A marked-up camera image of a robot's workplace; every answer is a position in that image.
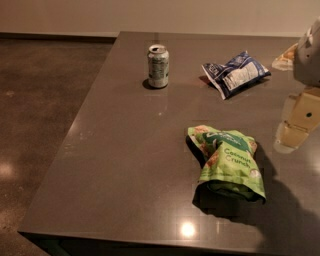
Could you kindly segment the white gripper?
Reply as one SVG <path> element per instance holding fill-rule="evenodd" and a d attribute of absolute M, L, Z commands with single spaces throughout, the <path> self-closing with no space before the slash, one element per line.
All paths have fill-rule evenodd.
<path fill-rule="evenodd" d="M 320 124 L 320 17 L 300 38 L 294 54 L 294 78 L 307 85 L 296 98 L 288 122 L 282 121 L 276 142 L 297 149 Z"/>

